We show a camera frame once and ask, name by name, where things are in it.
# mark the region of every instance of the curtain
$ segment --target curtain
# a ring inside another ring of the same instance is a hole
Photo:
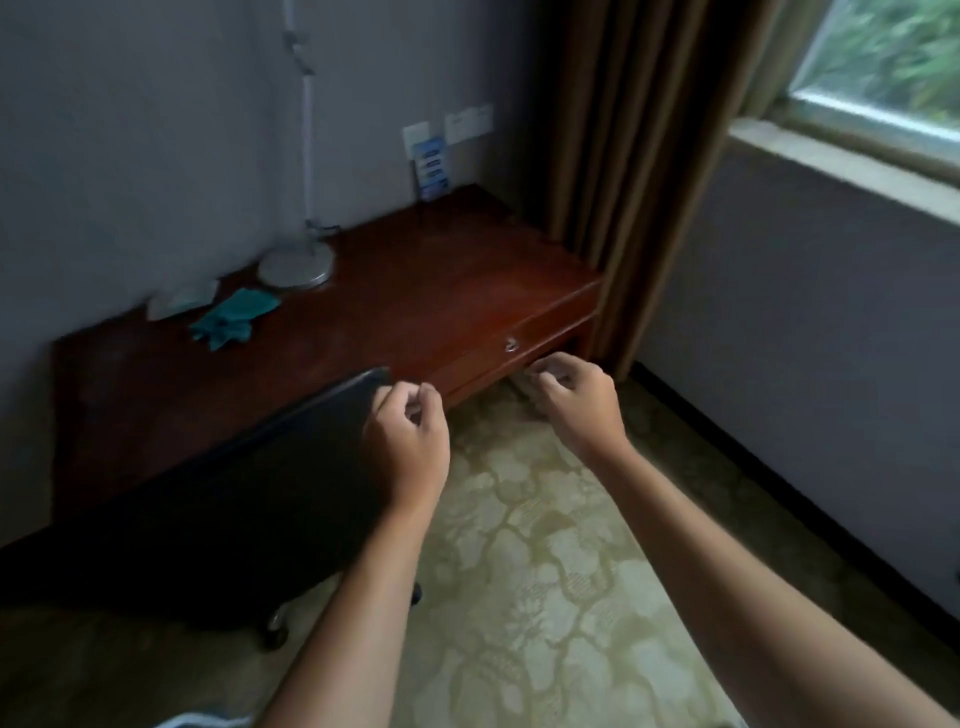
[[[624,377],[778,9],[568,0],[546,227],[603,271],[591,357]]]

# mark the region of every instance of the wall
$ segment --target wall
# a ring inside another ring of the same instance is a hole
[[[960,231],[731,141],[639,360],[960,617]]]
[[[317,209],[413,200],[400,128],[496,104],[455,182],[518,203],[546,0],[301,0]],[[49,343],[297,229],[299,81],[280,0],[32,0],[0,10],[0,544],[47,521]]]

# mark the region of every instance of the forearm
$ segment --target forearm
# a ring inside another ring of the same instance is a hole
[[[388,724],[429,516],[385,516],[345,572],[261,726]]]
[[[589,463],[752,726],[956,723],[763,566],[632,448]]]

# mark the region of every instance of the black office chair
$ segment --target black office chair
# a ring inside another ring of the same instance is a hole
[[[257,624],[269,648],[280,646],[282,606],[343,569],[382,510],[361,432],[373,393],[389,383],[385,368],[353,376],[0,549],[0,603]],[[420,594],[415,585],[412,603]]]

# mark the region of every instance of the desk drawer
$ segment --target desk drawer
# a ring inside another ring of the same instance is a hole
[[[473,381],[493,372],[505,376],[544,345],[554,340],[558,345],[562,343],[565,334],[572,335],[573,329],[592,316],[595,306],[596,292],[586,291],[536,318],[478,342],[471,352],[435,370],[424,380],[437,387],[445,397],[454,394],[454,400],[459,401],[466,396],[464,388]]]

